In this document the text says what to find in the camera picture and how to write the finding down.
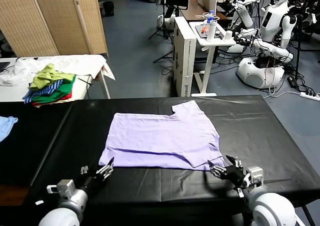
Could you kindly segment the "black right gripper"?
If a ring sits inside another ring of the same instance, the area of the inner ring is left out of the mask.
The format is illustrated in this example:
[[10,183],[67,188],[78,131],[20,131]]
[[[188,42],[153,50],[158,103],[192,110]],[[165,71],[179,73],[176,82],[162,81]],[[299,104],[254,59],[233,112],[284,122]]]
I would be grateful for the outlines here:
[[210,173],[222,180],[229,180],[234,186],[242,186],[244,183],[244,169],[242,167],[242,161],[236,156],[226,155],[226,158],[232,165],[227,167],[221,167],[213,164],[210,160],[207,161]]

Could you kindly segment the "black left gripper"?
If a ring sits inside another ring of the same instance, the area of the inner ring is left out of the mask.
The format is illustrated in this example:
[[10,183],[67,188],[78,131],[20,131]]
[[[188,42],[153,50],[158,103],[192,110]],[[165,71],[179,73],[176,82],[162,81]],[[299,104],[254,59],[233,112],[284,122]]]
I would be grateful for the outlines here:
[[114,171],[114,157],[96,173],[88,173],[89,167],[82,166],[80,168],[80,176],[75,180],[75,187],[86,193],[92,193],[103,184],[103,178],[108,178]]

